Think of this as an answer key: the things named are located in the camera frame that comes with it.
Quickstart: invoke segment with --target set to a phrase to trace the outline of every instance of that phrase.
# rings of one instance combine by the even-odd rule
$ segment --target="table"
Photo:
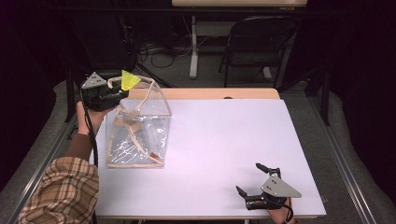
[[[163,168],[107,168],[106,128],[111,125],[111,113],[103,122],[96,137],[99,218],[268,217],[262,210],[248,211],[235,188],[238,185],[248,194],[261,193],[260,186],[268,175],[258,170],[255,162],[280,167],[282,178],[303,194],[301,199],[293,200],[295,216],[326,215],[289,112],[276,90],[163,89],[163,92],[173,113]],[[233,100],[221,100],[227,96]],[[235,113],[246,119],[235,120]],[[254,115],[259,116],[254,119],[256,122],[251,122],[249,118]]]
[[[174,7],[305,7],[307,0],[172,0]],[[228,35],[233,23],[229,21],[203,22],[203,29],[197,31],[199,24],[195,16],[191,22],[191,66],[190,78],[197,78],[198,35]]]

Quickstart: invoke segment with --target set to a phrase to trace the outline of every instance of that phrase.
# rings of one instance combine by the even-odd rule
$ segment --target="person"
[[[288,198],[285,201],[285,204],[289,207],[292,207],[291,198]],[[267,210],[267,212],[270,215],[271,219],[275,222],[275,224],[303,224],[301,220],[296,219],[295,217],[293,217],[289,222],[286,222],[285,219],[289,214],[289,209],[287,209],[286,207],[281,207],[274,210]]]
[[[111,111],[88,109],[94,134]],[[99,190],[97,167],[90,164],[92,142],[81,101],[77,103],[78,133],[65,155],[54,160],[19,215],[24,223],[91,223]],[[285,223],[288,209],[267,210],[276,224]],[[289,223],[297,223],[293,218]]]

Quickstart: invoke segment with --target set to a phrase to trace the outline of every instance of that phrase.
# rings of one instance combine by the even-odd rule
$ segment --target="gray floor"
[[[172,62],[171,57],[155,55],[152,61],[157,65],[168,65],[158,68],[152,65],[150,56],[144,62],[154,74],[178,87],[216,87],[221,88],[223,73],[218,73],[221,55],[210,50],[210,46],[201,46],[198,78],[190,79],[190,56],[176,57]],[[240,84],[246,81],[260,81],[262,75],[257,70],[233,70],[230,87],[271,87],[272,83]],[[304,154],[311,168],[312,175],[318,186],[319,193],[323,196],[327,216],[304,223],[393,223],[396,219],[396,209],[390,199],[377,187],[364,164],[357,157],[353,146],[349,141],[348,130],[342,112],[342,102],[331,94],[329,119],[331,126],[323,125],[318,117],[318,99],[306,98],[303,93],[305,83],[281,92],[281,98],[286,102],[296,132],[302,144]],[[11,217],[17,214],[19,202],[23,200],[21,195],[27,190],[32,176],[35,175],[38,166],[49,155],[49,150],[56,148],[62,155],[67,147],[68,140],[60,137],[68,132],[70,125],[64,123],[66,117],[66,94],[65,83],[60,83],[54,89],[57,93],[57,103],[51,117],[42,133],[32,146],[29,154],[21,164],[19,170],[9,181],[6,188],[0,194],[0,223],[7,223]],[[343,175],[345,166],[340,166],[334,149],[342,152],[346,161],[346,168],[351,177]],[[272,223],[270,220],[258,220],[256,223]],[[99,223],[124,223],[123,220],[101,220]],[[185,221],[177,223],[231,223],[231,221]]]

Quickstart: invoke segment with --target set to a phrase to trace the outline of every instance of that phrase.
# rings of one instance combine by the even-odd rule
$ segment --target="yellow object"
[[[135,76],[132,73],[122,70],[121,76],[121,89],[123,91],[128,91],[134,87],[137,83],[139,83],[140,78]]]

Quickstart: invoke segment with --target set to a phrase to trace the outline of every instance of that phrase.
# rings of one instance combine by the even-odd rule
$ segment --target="plaid shirt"
[[[99,190],[97,168],[63,157],[46,169],[39,189],[21,210],[20,223],[90,223]]]

